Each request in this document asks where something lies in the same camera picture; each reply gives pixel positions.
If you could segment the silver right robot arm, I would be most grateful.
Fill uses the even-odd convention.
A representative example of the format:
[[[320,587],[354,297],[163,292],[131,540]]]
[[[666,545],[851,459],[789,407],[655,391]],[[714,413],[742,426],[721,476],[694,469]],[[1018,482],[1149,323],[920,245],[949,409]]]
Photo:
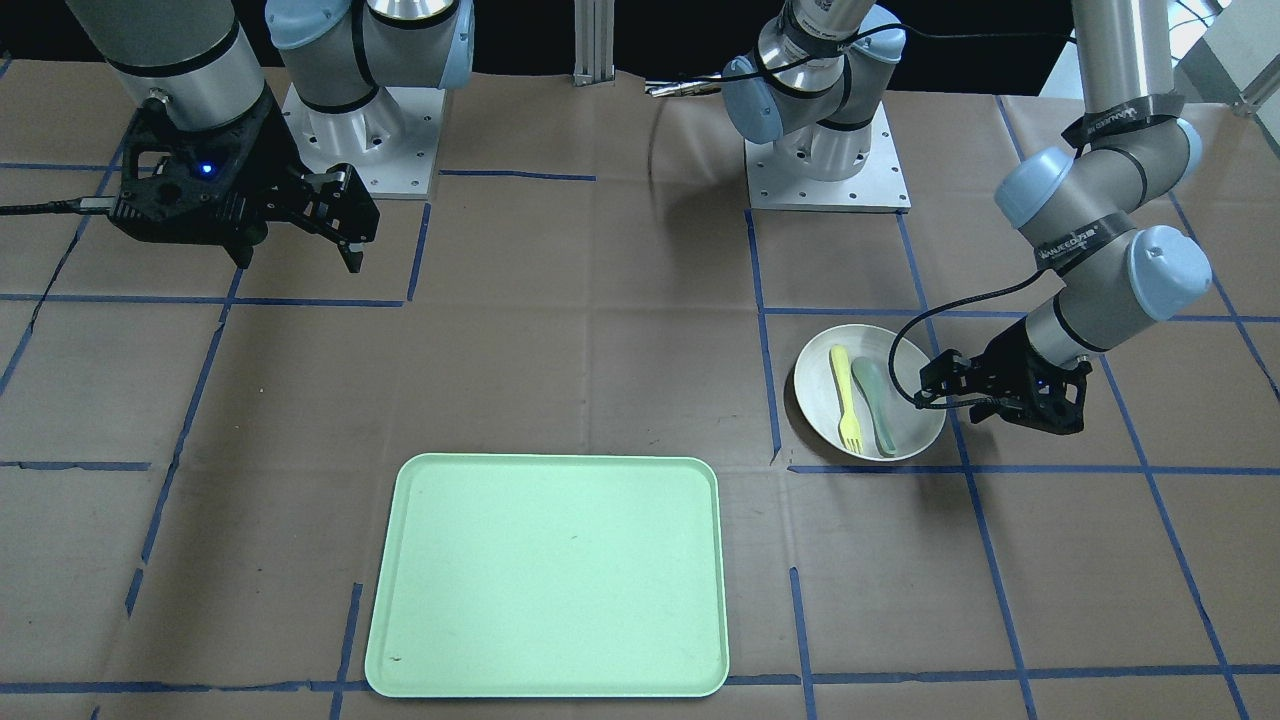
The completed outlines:
[[[471,1],[269,1],[269,38],[301,109],[276,101],[229,1],[72,1],[136,110],[111,197],[54,211],[105,215],[146,243],[223,249],[241,269],[271,223],[333,243],[360,270],[376,238],[375,165],[412,154],[394,88],[445,91],[474,64]]]

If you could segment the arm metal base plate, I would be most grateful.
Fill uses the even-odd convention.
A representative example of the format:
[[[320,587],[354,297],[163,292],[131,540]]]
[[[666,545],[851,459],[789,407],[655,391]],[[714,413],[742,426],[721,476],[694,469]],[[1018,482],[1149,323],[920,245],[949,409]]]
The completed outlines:
[[[750,208],[906,213],[906,177],[883,105],[855,131],[810,126],[773,143],[745,141]]]
[[[282,109],[302,163],[314,172],[340,163],[355,167],[375,199],[428,200],[448,92],[390,87],[364,108],[324,114],[302,102],[291,86]]]

